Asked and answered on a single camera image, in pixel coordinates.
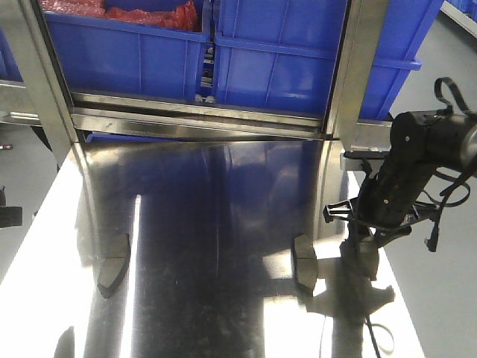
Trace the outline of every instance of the black strap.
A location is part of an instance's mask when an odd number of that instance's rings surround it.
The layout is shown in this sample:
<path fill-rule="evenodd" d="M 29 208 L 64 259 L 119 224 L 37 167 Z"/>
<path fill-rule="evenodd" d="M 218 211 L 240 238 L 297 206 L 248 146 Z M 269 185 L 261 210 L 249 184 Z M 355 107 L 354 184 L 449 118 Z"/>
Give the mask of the black strap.
<path fill-rule="evenodd" d="M 464 98 L 462 97 L 461 91 L 459 90 L 459 87 L 457 87 L 457 84 L 450 78 L 450 77 L 441 77 L 435 80 L 434 82 L 434 94 L 435 98 L 438 99 L 438 101 L 441 101 L 444 103 L 447 107 L 445 110 L 439 110 L 439 114 L 453 114 L 454 113 L 454 107 L 452 106 L 452 103 L 444 98 L 442 95 L 442 83 L 445 83 L 449 89 L 450 92 L 452 93 L 452 96 L 454 97 L 455 103 L 459 107 L 459 109 L 465 113 L 469 114 L 472 111 L 469 109 L 467 106 L 467 103 L 465 103 Z"/>
<path fill-rule="evenodd" d="M 450 175 L 447 175 L 447 174 L 444 174 L 443 172 L 439 172 L 439 171 L 436 171 L 434 173 L 434 176 L 435 177 L 438 177 L 442 180 L 446 180 L 446 181 L 449 181 L 451 183 L 454 183 L 457 178 L 455 177 L 451 177 Z M 461 186 L 463 188 L 465 188 L 465 190 L 467 191 L 466 195 L 462 198 L 462 199 L 459 199 L 457 201 L 453 201 L 452 203 L 446 203 L 444 206 L 445 207 L 458 207 L 459 205 L 462 205 L 463 203 L 465 203 L 467 201 L 468 198 L 470 198 L 470 185 L 468 183 L 462 183 Z M 434 205 L 442 205 L 442 201 L 439 201 L 435 198 L 433 198 L 427 191 L 423 190 L 423 194 L 427 196 L 427 198 L 434 204 Z"/>

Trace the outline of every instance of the black cable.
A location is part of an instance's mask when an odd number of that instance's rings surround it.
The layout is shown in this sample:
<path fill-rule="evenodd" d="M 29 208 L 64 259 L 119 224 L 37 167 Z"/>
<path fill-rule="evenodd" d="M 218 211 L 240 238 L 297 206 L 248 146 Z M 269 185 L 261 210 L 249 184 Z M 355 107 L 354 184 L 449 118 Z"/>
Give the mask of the black cable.
<path fill-rule="evenodd" d="M 376 353 L 376 358 L 381 358 L 378 343 L 376 342 L 376 337 L 374 336 L 374 330 L 373 330 L 373 325 L 371 324 L 370 315 L 366 315 L 366 325 L 367 325 L 367 329 L 370 331 L 371 342 L 373 343 L 374 353 Z"/>
<path fill-rule="evenodd" d="M 467 184 L 466 181 L 477 171 L 477 155 L 470 161 L 467 168 L 455 179 L 454 183 L 445 188 L 440 195 L 443 196 L 442 202 L 437 211 L 434 227 L 432 228 L 431 237 L 429 240 L 426 240 L 426 246 L 431 252 L 435 252 L 437 249 L 437 243 L 439 241 L 439 224 L 440 218 L 442 217 L 442 212 L 444 207 L 446 207 L 447 201 L 449 200 L 452 193 L 460 186 Z"/>
<path fill-rule="evenodd" d="M 457 180 L 457 178 L 452 177 L 452 176 L 447 175 L 447 174 L 444 174 L 443 172 L 439 172 L 439 171 L 436 171 L 434 173 L 434 176 L 437 177 L 437 178 L 440 178 L 442 180 L 449 181 L 450 183 L 455 183 L 455 181 Z M 468 183 L 462 183 L 461 186 L 466 189 L 466 191 L 467 191 L 466 195 L 462 199 L 459 199 L 457 201 L 453 201 L 452 203 L 446 203 L 445 207 L 458 207 L 459 205 L 462 205 L 463 203 L 465 203 L 467 201 L 467 199 L 470 198 L 470 185 Z M 433 198 L 426 190 L 423 190 L 423 194 L 425 194 L 427 196 L 427 198 L 434 205 L 441 206 L 443 204 L 442 201 L 439 201 L 439 200 Z M 423 203 L 422 201 L 416 201 L 416 202 L 418 204 L 428 204 L 428 203 Z"/>

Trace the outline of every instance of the metal post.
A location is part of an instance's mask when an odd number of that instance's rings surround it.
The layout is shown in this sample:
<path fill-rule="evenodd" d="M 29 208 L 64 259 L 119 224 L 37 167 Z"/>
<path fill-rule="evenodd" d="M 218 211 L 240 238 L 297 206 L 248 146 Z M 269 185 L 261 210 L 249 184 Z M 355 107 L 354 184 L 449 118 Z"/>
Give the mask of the metal post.
<path fill-rule="evenodd" d="M 0 0 L 0 26 L 14 53 L 28 94 L 61 164 L 78 142 L 69 108 L 72 98 L 37 0 Z"/>
<path fill-rule="evenodd" d="M 389 0 L 348 0 L 323 131 L 350 149 Z"/>

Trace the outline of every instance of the stainless steel shelf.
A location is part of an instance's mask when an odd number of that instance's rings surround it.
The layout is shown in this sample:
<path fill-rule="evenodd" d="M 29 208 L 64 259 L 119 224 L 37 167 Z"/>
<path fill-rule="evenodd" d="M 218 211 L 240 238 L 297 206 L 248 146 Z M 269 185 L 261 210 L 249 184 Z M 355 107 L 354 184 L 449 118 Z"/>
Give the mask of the stainless steel shelf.
<path fill-rule="evenodd" d="M 322 119 L 299 113 L 253 112 L 217 104 L 190 104 L 157 98 L 72 93 L 76 129 L 190 139 L 324 139 Z M 0 81 L 0 122 L 40 125 L 23 83 Z"/>
<path fill-rule="evenodd" d="M 440 10 L 454 20 L 469 34 L 477 38 L 477 22 L 473 21 L 470 17 L 462 13 L 458 8 L 454 7 L 447 1 L 442 4 L 442 8 Z"/>

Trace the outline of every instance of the red contents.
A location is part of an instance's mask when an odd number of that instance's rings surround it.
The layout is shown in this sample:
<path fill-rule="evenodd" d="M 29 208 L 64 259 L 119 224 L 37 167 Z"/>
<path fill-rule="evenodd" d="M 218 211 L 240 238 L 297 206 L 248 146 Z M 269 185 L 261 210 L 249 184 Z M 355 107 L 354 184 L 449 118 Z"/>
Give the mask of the red contents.
<path fill-rule="evenodd" d="M 178 6 L 174 11 L 124 11 L 117 7 L 112 7 L 106 13 L 106 17 L 136 24 L 163 26 L 187 31 L 193 31 L 198 20 L 193 0 L 188 0 L 186 4 Z"/>
<path fill-rule="evenodd" d="M 56 11 L 58 13 L 68 13 L 71 15 L 88 17 L 103 17 L 106 12 L 106 10 L 102 7 L 95 7 L 87 4 L 72 4 L 70 2 L 60 0 L 42 0 L 42 7 L 47 11 Z"/>
<path fill-rule="evenodd" d="M 194 31 L 198 25 L 198 15 L 194 0 L 188 0 L 174 11 L 125 11 L 112 7 L 106 12 L 104 0 L 41 0 L 44 10 L 69 13 L 72 15 L 105 17 L 135 24 L 154 25 L 178 30 Z"/>

